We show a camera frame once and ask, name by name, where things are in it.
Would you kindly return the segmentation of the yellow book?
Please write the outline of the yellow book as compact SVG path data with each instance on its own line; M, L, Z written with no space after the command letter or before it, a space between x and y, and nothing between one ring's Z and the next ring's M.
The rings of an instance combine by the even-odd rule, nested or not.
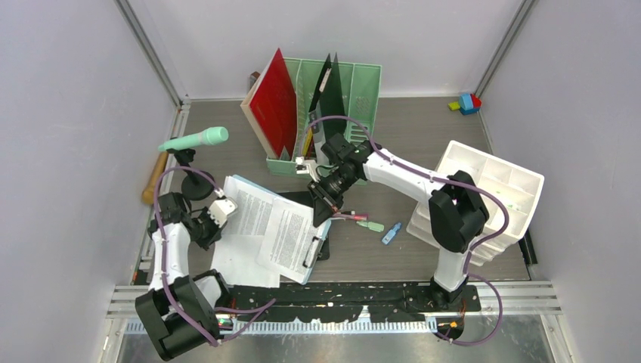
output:
M305 133L304 138L302 139L302 147L300 149L301 151L301 156L302 157L307 157L308 154L310 153L310 147L313 145L313 128L309 128L308 131Z

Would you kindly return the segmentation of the black book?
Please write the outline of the black book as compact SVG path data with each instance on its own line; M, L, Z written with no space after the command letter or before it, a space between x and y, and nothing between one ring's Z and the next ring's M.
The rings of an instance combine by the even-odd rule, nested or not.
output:
M334 60L332 60L331 54L328 54L317 79L308 109L309 121L325 116L345 115L338 58L335 55ZM312 130L317 131L319 126L323 127L325 138L329 140L334 135L342 135L345 132L346 121L337 118L327 119L322 123L318 123Z

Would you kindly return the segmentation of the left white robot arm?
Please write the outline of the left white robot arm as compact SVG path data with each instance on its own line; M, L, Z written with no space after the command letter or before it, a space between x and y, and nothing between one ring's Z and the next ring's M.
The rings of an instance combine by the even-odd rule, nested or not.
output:
M209 207L193 214L181 193L159 197L158 215L147 231L154 246L152 281L135 300L138 314L153 347L163 361L170 361L221 336L215 313L225 312L232 301L224 278L215 269L190 275L191 244L208 250L221 239L234 201L219 195Z

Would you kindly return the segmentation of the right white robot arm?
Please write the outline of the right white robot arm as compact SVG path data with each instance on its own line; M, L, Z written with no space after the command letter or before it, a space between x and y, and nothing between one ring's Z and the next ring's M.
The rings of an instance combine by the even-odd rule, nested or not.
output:
M321 150L333 170L326 176L313 177L308 184L314 226L341 210L344 193L359 180L385 185L423 203L429 211L431 235L439 247L429 298L441 310L457 305L469 280L472 244L489 218L472 177L463 171L443 175L416 166L371 140L356 145L334 135Z

